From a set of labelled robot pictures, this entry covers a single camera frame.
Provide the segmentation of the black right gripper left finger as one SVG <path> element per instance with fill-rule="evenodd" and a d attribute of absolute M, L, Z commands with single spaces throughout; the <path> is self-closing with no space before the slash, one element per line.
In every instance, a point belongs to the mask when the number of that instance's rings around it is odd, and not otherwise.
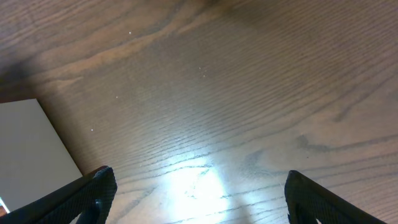
<path fill-rule="evenodd" d="M 104 224 L 117 191 L 113 169 L 102 166 L 24 207 L 1 217 L 2 224 Z"/>

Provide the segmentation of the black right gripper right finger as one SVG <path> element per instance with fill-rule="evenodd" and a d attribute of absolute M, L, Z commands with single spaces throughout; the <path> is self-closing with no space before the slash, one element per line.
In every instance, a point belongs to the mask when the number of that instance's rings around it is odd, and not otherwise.
<path fill-rule="evenodd" d="M 290 224 L 384 224 L 296 170 L 284 187 Z"/>

